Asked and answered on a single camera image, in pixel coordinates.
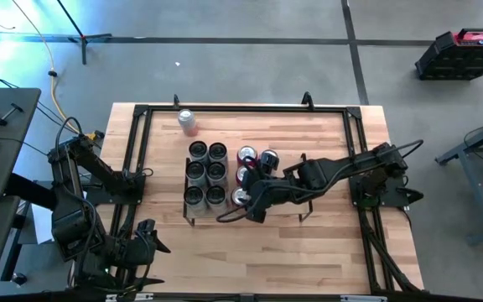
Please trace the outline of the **black crossbeam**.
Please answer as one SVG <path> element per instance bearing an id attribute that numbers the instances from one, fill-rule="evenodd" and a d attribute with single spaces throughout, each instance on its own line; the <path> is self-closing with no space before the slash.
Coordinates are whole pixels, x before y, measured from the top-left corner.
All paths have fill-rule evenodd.
<path id="1" fill-rule="evenodd" d="M 146 302 L 340 302 L 341 295 L 374 295 L 388 302 L 483 302 L 483 299 L 430 294 L 428 292 L 377 291 L 375 294 L 197 294 L 152 293 Z M 0 302 L 105 302 L 108 294 L 81 290 L 44 291 L 1 295 Z"/>

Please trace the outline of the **black desk foot bar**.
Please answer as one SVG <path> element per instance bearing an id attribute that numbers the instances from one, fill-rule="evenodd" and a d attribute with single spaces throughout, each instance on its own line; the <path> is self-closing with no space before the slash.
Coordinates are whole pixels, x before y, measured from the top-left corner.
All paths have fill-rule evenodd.
<path id="1" fill-rule="evenodd" d="M 22 200 L 49 210 L 54 210 L 57 204 L 55 193 L 52 189 L 45 188 L 18 174 L 10 175 L 4 194 L 19 196 Z"/>

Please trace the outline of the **white floor sheet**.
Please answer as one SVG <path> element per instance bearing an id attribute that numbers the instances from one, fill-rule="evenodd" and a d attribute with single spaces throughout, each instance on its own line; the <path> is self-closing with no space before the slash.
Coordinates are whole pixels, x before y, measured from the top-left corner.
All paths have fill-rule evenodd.
<path id="1" fill-rule="evenodd" d="M 35 237 L 38 244 L 52 242 L 52 210 L 32 204 Z"/>

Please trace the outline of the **silver metal bracket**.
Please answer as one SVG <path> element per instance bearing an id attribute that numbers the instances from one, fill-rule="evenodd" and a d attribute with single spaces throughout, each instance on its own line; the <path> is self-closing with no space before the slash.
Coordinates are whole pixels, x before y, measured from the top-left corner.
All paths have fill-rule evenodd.
<path id="1" fill-rule="evenodd" d="M 374 295 L 341 295 L 340 302 L 388 302 L 387 297 Z"/>
<path id="2" fill-rule="evenodd" d="M 152 293 L 108 294 L 105 302 L 146 302 L 153 298 Z"/>

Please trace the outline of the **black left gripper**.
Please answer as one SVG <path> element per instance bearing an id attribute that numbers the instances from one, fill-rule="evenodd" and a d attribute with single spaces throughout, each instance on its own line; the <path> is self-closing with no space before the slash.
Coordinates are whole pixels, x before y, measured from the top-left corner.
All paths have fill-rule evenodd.
<path id="1" fill-rule="evenodd" d="M 155 251 L 171 253 L 171 250 L 158 238 L 155 230 L 155 220 L 147 219 L 138 223 L 133 232 L 134 238 L 119 238 L 117 250 L 117 266 L 133 268 L 140 265 L 149 265 L 153 261 Z M 164 280 L 141 277 L 135 281 L 137 289 L 147 285 L 162 284 Z"/>

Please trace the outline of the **wooden shelf black metal legs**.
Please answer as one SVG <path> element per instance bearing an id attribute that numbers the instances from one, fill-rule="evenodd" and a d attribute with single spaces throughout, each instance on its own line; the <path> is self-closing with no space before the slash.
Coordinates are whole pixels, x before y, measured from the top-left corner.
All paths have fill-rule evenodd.
<path id="1" fill-rule="evenodd" d="M 239 187 L 236 182 L 236 173 L 232 172 L 227 168 L 227 180 L 228 186 L 223 187 L 226 191 L 226 198 L 228 200 L 228 211 L 232 211 L 233 209 L 237 208 L 231 202 L 231 192 L 236 188 Z M 186 179 L 184 183 L 184 190 L 188 188 L 188 180 Z M 208 187 L 201 188 L 206 193 Z M 267 209 L 266 218 L 270 218 L 271 216 L 296 216 L 299 221 L 303 221 L 306 219 L 311 213 L 313 212 L 312 202 L 304 203 L 302 205 L 295 205 L 292 203 L 283 204 L 279 206 L 270 207 Z M 196 216 L 193 214 L 190 209 L 184 203 L 183 197 L 183 209 L 182 209 L 182 216 L 183 218 L 193 227 L 195 225 L 195 221 L 197 219 L 212 219 L 213 221 L 219 216 L 216 215 L 211 208 L 207 204 L 207 211 L 203 216 Z"/>

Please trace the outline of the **tall white can teal palms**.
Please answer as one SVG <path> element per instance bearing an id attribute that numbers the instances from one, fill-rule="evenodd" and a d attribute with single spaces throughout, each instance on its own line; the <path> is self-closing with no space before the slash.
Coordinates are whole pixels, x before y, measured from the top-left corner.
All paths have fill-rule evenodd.
<path id="1" fill-rule="evenodd" d="M 206 169 L 206 176 L 209 184 L 214 186 L 226 187 L 228 186 L 227 168 L 220 162 L 212 162 Z"/>

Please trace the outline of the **black aluminium table frame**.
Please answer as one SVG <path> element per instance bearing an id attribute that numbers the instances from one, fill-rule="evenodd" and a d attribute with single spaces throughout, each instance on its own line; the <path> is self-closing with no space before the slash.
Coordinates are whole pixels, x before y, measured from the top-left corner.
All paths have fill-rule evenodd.
<path id="1" fill-rule="evenodd" d="M 146 180 L 136 218 L 152 218 L 171 253 L 159 253 L 148 275 L 164 283 L 149 293 L 366 294 L 370 290 L 361 228 L 346 181 L 312 202 L 303 221 L 271 216 L 264 223 L 220 224 L 182 216 L 190 137 L 177 112 L 151 105 L 143 165 Z M 220 142 L 236 161 L 245 145 L 276 150 L 282 167 L 301 158 L 340 159 L 389 139 L 379 106 L 191 104 L 206 143 Z"/>

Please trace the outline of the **black tripod stand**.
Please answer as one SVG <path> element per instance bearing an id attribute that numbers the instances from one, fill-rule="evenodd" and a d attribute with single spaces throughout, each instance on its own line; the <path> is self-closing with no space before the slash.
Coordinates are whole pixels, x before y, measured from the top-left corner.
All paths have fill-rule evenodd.
<path id="1" fill-rule="evenodd" d="M 61 9 L 63 10 L 65 16 L 69 19 L 70 23 L 72 24 L 73 28 L 78 34 L 78 38 L 72 38 L 68 37 L 68 40 L 73 43 L 77 43 L 80 45 L 81 49 L 81 61 L 83 65 L 86 65 L 87 63 L 87 54 L 86 54 L 86 49 L 87 45 L 93 40 L 93 39 L 111 39 L 112 34 L 92 34 L 92 35 L 85 35 L 79 28 L 78 24 L 75 22 L 75 20 L 71 17 L 70 13 L 66 9 L 65 5 L 62 3 L 61 0 L 56 0 L 56 2 L 59 4 Z"/>

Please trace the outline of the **black and red tool case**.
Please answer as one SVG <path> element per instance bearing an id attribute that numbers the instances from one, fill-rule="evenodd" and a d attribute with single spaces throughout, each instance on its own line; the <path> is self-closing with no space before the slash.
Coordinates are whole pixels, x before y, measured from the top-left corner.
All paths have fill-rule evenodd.
<path id="1" fill-rule="evenodd" d="M 483 76 L 483 29 L 441 34 L 415 67 L 422 81 L 472 81 Z"/>

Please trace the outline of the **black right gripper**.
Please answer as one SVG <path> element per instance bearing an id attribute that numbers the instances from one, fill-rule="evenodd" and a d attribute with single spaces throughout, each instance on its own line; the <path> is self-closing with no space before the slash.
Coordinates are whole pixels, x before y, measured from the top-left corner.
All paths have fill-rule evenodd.
<path id="1" fill-rule="evenodd" d="M 279 157 L 276 154 L 262 154 L 261 166 L 265 173 L 274 173 L 278 164 Z M 248 170 L 243 178 L 243 189 L 251 196 L 246 206 L 246 219 L 264 223 L 268 208 L 291 201 L 292 192 L 287 189 L 289 185 L 285 178 L 262 178 L 256 170 Z"/>

